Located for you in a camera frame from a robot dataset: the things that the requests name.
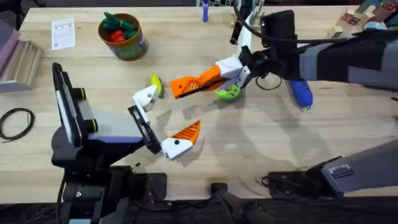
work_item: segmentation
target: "red toy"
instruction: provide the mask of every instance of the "red toy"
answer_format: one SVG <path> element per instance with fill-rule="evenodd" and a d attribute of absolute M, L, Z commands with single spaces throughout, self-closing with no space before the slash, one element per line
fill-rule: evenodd
<path fill-rule="evenodd" d="M 109 37 L 110 37 L 112 42 L 123 42 L 123 41 L 126 41 L 126 39 L 124 38 L 123 30 L 117 30 L 117 31 L 113 32 Z"/>

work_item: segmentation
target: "cup with toys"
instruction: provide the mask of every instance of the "cup with toys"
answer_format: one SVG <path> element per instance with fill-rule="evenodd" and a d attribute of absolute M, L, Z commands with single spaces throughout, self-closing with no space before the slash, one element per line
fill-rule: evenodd
<path fill-rule="evenodd" d="M 98 26 L 102 41 L 121 60 L 136 60 L 148 51 L 139 21 L 132 15 L 105 12 L 105 19 Z"/>

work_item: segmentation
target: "white card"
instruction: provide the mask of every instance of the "white card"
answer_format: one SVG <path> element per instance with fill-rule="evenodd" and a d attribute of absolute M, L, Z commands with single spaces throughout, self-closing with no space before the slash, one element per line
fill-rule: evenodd
<path fill-rule="evenodd" d="M 51 50 L 61 50 L 76 46 L 75 20 L 52 21 Z"/>

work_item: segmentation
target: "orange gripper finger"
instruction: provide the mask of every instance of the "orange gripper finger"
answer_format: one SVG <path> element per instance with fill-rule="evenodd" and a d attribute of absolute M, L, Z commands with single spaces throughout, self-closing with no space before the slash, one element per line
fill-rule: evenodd
<path fill-rule="evenodd" d="M 180 132 L 174 134 L 172 138 L 189 140 L 192 142 L 192 144 L 194 144 L 199 137 L 199 132 L 200 132 L 200 120 L 191 124 L 189 127 L 185 128 L 184 130 L 181 130 Z"/>
<path fill-rule="evenodd" d="M 170 82 L 170 87 L 173 91 L 174 98 L 178 99 L 181 94 L 196 90 L 207 83 L 211 83 L 220 79 L 221 70 L 217 65 L 215 65 L 209 70 L 205 71 L 200 77 L 183 77 L 173 80 Z M 222 84 L 223 82 L 219 82 L 204 91 L 215 90 Z"/>

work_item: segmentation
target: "wooden table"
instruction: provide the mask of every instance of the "wooden table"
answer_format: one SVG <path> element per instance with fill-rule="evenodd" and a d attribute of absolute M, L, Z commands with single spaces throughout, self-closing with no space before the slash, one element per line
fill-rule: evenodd
<path fill-rule="evenodd" d="M 322 38 L 347 7 L 267 7 L 267 12 L 293 9 L 302 39 Z M 98 37 L 103 12 L 126 12 L 142 23 L 149 40 L 147 55 L 135 62 L 118 60 Z M 50 140 L 60 126 L 52 81 L 52 62 L 61 63 L 75 86 L 86 88 L 92 107 L 128 113 L 131 96 L 148 85 L 151 75 L 164 82 L 199 75 L 217 60 L 229 57 L 231 8 L 211 8 L 210 21 L 201 22 L 199 7 L 179 8 L 67 8 L 31 9 L 21 27 L 21 39 L 43 48 L 35 88 L 0 95 L 0 114 L 15 107 L 36 115 L 32 131 L 24 138 L 0 144 L 0 203 L 54 202 L 62 170 L 51 164 Z M 51 21 L 73 17 L 76 47 L 52 52 Z M 262 49 L 253 37 L 252 49 Z M 273 86 L 273 75 L 261 83 Z M 233 103 L 217 100 L 213 93 L 198 93 L 180 100 L 166 89 L 148 113 L 159 136 L 171 135 L 201 119 L 194 149 L 178 161 L 154 156 L 142 148 L 117 164 L 138 172 L 165 172 L 169 199 L 205 198 L 212 182 L 226 182 L 240 197 L 268 197 L 256 179 L 270 171 L 306 169 L 335 156 L 346 156 L 383 144 L 397 136 L 396 94 L 359 85 L 311 82 L 315 95 L 312 113 L 301 111 L 286 85 L 263 91 L 254 82 Z M 14 134 L 26 126 L 25 115 L 7 121 Z M 359 191 L 351 195 L 398 195 L 395 187 Z"/>

